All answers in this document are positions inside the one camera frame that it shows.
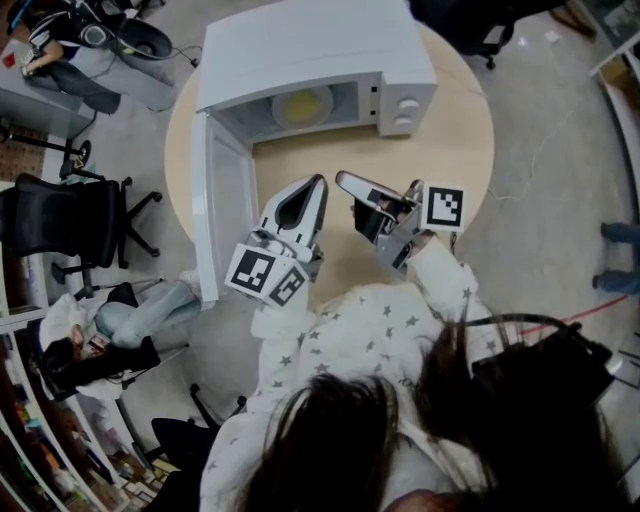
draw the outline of gray floor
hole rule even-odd
[[[175,46],[185,47],[202,44],[211,21],[263,3],[169,1],[149,21],[165,30]],[[556,30],[561,40],[549,43],[545,39],[549,30]],[[496,195],[522,193],[534,151],[566,119],[537,152],[535,179],[526,195],[521,200],[497,200],[487,194],[476,220],[457,244],[457,255],[472,266],[482,297],[495,311],[572,316],[615,298],[591,289],[594,273],[605,266],[632,268],[630,248],[609,246],[598,233],[602,221],[629,222],[634,216],[616,124],[599,86],[588,78],[589,68],[601,55],[601,46],[543,14],[518,23],[495,71],[487,71],[482,59],[468,59],[493,115],[496,162],[491,188]],[[184,84],[191,72],[188,62],[177,58],[169,66],[178,84]],[[120,111],[111,118],[101,117],[90,133],[99,172],[133,177],[132,200],[136,191],[138,196],[149,190],[166,192],[163,148],[168,119],[169,114],[155,114],[124,99]],[[162,257],[152,260],[131,245],[130,271],[95,272],[94,282],[175,278],[194,266],[193,245],[168,197],[152,205],[138,226],[162,250]],[[259,349],[249,334],[252,311],[253,306],[243,301],[217,305],[188,332],[175,334],[190,336],[191,348],[183,356],[150,372],[126,392],[127,409],[149,448],[156,444],[152,418],[197,415],[188,396],[190,383],[203,388],[205,400],[220,417],[234,408],[239,394],[252,392]],[[585,317],[584,332],[613,347],[633,343],[636,311],[635,299],[623,301]],[[631,403],[634,414],[640,412],[638,396],[616,384],[606,402],[618,430],[625,433],[621,443],[627,460],[640,451],[638,429],[632,428],[636,417],[628,408]]]

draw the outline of white star-print jacket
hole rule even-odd
[[[306,315],[256,311],[251,333],[263,340],[258,387],[247,401],[247,412],[230,418],[218,433],[202,477],[202,512],[234,510],[237,492],[264,449],[274,409],[321,372],[388,379],[399,397],[399,433],[411,441],[409,446],[421,450],[451,485],[482,486],[478,462],[469,450],[455,443],[436,445],[420,429],[408,386],[417,380],[422,353],[437,339],[443,318],[459,319],[465,307],[468,320],[490,313],[476,298],[471,269],[436,237],[408,263],[408,282],[355,287]],[[469,360],[491,355],[497,340],[493,326],[469,329]],[[393,471],[399,471],[397,466],[394,462]],[[386,494],[383,504],[397,497],[393,490]]]

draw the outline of microwave door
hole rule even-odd
[[[210,308],[226,294],[236,244],[246,241],[259,215],[251,148],[206,112],[192,123],[191,200],[203,307]]]

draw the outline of round wooden table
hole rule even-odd
[[[253,150],[258,201],[292,181],[319,173],[329,183],[329,200],[319,244],[325,262],[313,286],[315,300],[327,300],[356,284],[387,282],[373,246],[355,231],[353,199],[335,185],[344,169],[404,192],[412,180],[463,186],[468,227],[489,187],[493,169],[493,124],[486,97],[462,57],[438,34],[420,26],[420,35],[438,77],[438,89],[411,137],[382,138],[374,126],[299,135],[257,144]],[[165,143],[165,176],[171,204],[192,237],[191,121],[195,113],[196,70],[173,110]]]

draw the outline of white microwave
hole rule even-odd
[[[403,0],[286,0],[207,28],[192,135],[194,240],[205,304],[259,218],[252,145],[376,125],[410,135],[437,82]]]

